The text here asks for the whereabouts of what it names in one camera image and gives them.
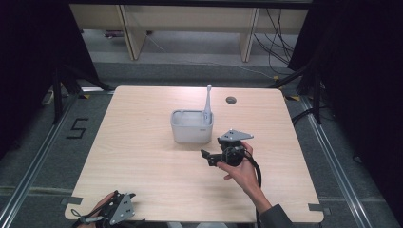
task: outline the human hand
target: human hand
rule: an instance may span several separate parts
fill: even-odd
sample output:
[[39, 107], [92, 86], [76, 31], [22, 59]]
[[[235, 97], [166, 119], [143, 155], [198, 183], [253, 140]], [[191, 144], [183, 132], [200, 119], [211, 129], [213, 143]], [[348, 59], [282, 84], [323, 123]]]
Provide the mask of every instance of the human hand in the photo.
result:
[[[252, 156], [252, 146], [246, 142], [241, 142], [241, 144], [246, 151], [249, 152], [246, 156]], [[228, 173], [228, 175], [224, 177], [225, 180], [234, 179], [246, 194], [249, 195], [254, 188], [259, 188], [255, 167], [248, 161], [248, 159], [243, 158], [242, 162], [237, 167], [219, 161], [217, 162], [217, 167]]]
[[[113, 197], [114, 194], [115, 194], [114, 192], [109, 193], [106, 197], [104, 197], [101, 201], [99, 201], [99, 202], [97, 203], [97, 205], [95, 205], [95, 207], [94, 207], [94, 209], [92, 209], [92, 211], [94, 211], [95, 209], [97, 209], [98, 207], [100, 207], [100, 206], [102, 206], [104, 203], [106, 203], [108, 200], [110, 200], [110, 199]], [[98, 211], [98, 212], [96, 212], [94, 215], [92, 215], [91, 217], [92, 217], [92, 218], [97, 217], [99, 213], [100, 213], [100, 212]], [[89, 225], [81, 224], [81, 225], [79, 225], [77, 228], [96, 228], [96, 227], [95, 227], [95, 222], [91, 222]]]
[[[252, 156], [252, 146], [246, 142], [241, 142], [241, 144], [246, 151], [249, 152], [246, 156]], [[248, 159], [243, 158], [242, 162], [237, 167], [219, 161], [217, 162], [217, 167], [228, 173], [228, 175], [224, 177], [225, 180], [234, 179], [234, 181], [243, 189], [243, 192], [245, 192], [255, 204], [259, 213], [272, 207], [269, 200], [267, 200], [260, 189], [255, 167]]]

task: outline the sleeve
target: sleeve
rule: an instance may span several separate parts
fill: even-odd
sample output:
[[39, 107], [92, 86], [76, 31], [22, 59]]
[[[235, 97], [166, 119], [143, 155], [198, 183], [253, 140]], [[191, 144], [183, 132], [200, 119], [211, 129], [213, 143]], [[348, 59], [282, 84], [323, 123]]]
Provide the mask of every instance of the sleeve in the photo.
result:
[[259, 219], [261, 222], [261, 226], [264, 228], [294, 227], [293, 222], [288, 218], [279, 204], [261, 213]]

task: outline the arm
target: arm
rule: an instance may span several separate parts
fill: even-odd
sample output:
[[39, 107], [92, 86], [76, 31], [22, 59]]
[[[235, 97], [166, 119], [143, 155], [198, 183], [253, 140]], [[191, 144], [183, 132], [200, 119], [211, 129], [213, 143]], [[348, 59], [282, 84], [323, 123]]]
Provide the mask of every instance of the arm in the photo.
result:
[[[253, 148], [248, 143], [242, 142], [242, 145], [251, 155], [253, 154]], [[228, 173], [224, 177], [225, 180], [234, 179], [255, 204], [264, 227], [293, 227], [293, 223], [288, 219], [282, 208], [279, 205], [273, 207], [264, 196], [258, 184], [255, 167], [251, 162], [243, 159], [242, 163], [237, 167], [217, 162], [217, 167]]]

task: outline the table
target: table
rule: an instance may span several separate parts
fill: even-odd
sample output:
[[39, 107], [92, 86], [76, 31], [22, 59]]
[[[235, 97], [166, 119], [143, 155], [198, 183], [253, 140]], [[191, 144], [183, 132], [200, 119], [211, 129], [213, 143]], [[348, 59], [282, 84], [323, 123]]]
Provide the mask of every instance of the table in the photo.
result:
[[[230, 128], [253, 134], [247, 140], [262, 174], [262, 190], [280, 203], [292, 222], [321, 222], [322, 212], [297, 140], [277, 89], [211, 89], [212, 141], [176, 143], [170, 115], [176, 109], [204, 109], [205, 87], [119, 86], [106, 111], [72, 194], [85, 214], [108, 193], [135, 193], [131, 219], [182, 222], [255, 222], [255, 207], [225, 173], [210, 167], [201, 149], [220, 153], [216, 138]], [[228, 104], [227, 97], [235, 97]]]

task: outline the wire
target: wire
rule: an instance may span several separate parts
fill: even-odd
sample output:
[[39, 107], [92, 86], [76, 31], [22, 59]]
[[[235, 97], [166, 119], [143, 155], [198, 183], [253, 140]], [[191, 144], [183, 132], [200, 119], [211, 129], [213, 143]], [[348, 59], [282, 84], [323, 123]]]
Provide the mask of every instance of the wire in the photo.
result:
[[161, 49], [164, 53], [166, 53], [166, 50], [164, 48], [162, 48], [161, 46], [159, 46], [157, 44], [157, 42], [155, 42], [149, 35], [145, 34], [145, 37], [150, 40], [155, 46], [157, 46], [157, 48]]
[[281, 32], [281, 22], [280, 22], [280, 18], [281, 18], [281, 9], [278, 9], [278, 26], [276, 27], [272, 16], [270, 15], [269, 9], [266, 9], [267, 15], [270, 18], [270, 21], [272, 22], [273, 28], [275, 28], [276, 34], [278, 35], [278, 38], [281, 40], [281, 43], [283, 44], [283, 46], [287, 46], [289, 49], [291, 49], [292, 51], [294, 51], [294, 48], [291, 47], [290, 45], [287, 44], [287, 42], [284, 41], [284, 39], [282, 39], [282, 32]]
[[[74, 216], [79, 216], [79, 218], [77, 219], [77, 221], [71, 226], [71, 228], [77, 228], [78, 226], [80, 226], [81, 224], [86, 224], [89, 222], [95, 222], [95, 221], [88, 221], [88, 219], [90, 219], [95, 213], [101, 211], [106, 205], [110, 204], [112, 201], [114, 201], [117, 196], [118, 196], [118, 191], [115, 191], [113, 196], [108, 199], [106, 202], [104, 202], [101, 206], [97, 207], [96, 209], [92, 210], [88, 215], [86, 216], [81, 216], [80, 213], [78, 213], [76, 210], [71, 209], [71, 214], [73, 214]], [[104, 219], [104, 217], [97, 217], [96, 218], [98, 220]]]
[[[257, 174], [257, 176], [258, 176], [258, 184], [259, 184], [259, 187], [261, 187], [261, 172], [260, 172], [260, 167], [259, 167], [258, 163], [253, 159], [252, 154], [251, 154], [249, 151], [247, 151], [247, 150], [245, 150], [245, 152], [246, 152], [249, 156], [243, 155], [243, 157], [245, 157], [245, 158], [246, 158], [249, 162], [251, 162], [252, 165], [255, 167], [255, 169], [256, 169], [256, 174]], [[258, 212], [258, 209], [256, 210], [256, 224], [257, 224], [258, 228], [260, 228], [260, 219], [259, 219], [259, 212]]]
[[282, 58], [280, 55], [278, 55], [277, 53], [275, 53], [271, 48], [268, 48], [265, 44], [262, 43], [262, 41], [258, 38], [258, 36], [256, 34], [254, 34], [256, 40], [258, 41], [258, 44], [260, 44], [260, 46], [269, 54], [274, 55], [277, 59], [279, 59], [280, 61], [282, 61], [284, 64], [288, 64], [288, 61], [285, 60], [284, 58]]
[[266, 33], [264, 33], [264, 36], [266, 37], [266, 39], [268, 39], [271, 43], [274, 43], [275, 46], [279, 47], [279, 48], [286, 48], [289, 51], [294, 51], [293, 48], [291, 47], [284, 47], [283, 45], [279, 45], [277, 44], [275, 41], [273, 41]]
[[287, 46], [286, 46], [287, 43], [284, 41], [284, 39], [282, 39], [282, 31], [281, 31], [281, 22], [280, 22], [280, 20], [281, 20], [281, 9], [278, 9], [278, 37], [281, 40], [283, 50], [284, 50], [284, 54], [285, 54], [285, 56], [287, 56], [288, 61], [290, 61], [291, 55], [288, 52], [288, 49], [287, 49]]
[[[320, 108], [328, 108], [329, 106], [325, 105], [325, 106], [321, 106]], [[295, 117], [293, 117], [291, 120], [293, 122], [293, 126], [295, 126], [297, 124], [297, 122], [302, 119], [302, 117], [311, 114], [314, 112], [313, 108], [309, 108], [303, 112], [301, 112], [300, 114], [296, 115]]]
[[270, 79], [274, 80], [274, 77], [269, 76], [269, 75], [267, 75], [267, 74], [265, 74], [263, 72], [256, 71], [256, 70], [253, 70], [253, 69], [248, 69], [248, 68], [245, 68], [245, 67], [242, 67], [242, 66], [237, 66], [237, 65], [224, 65], [224, 64], [218, 64], [218, 63], [212, 63], [212, 62], [199, 63], [199, 62], [192, 62], [192, 61], [179, 61], [178, 63], [190, 63], [190, 64], [196, 64], [196, 65], [215, 65], [215, 66], [225, 66], [225, 67], [237, 67], [237, 68], [240, 68], [242, 70], [246, 70], [246, 71], [249, 71], [249, 72], [252, 72], [252, 73], [261, 74], [261, 75], [263, 75], [263, 76], [265, 76], [267, 78], [270, 78]]

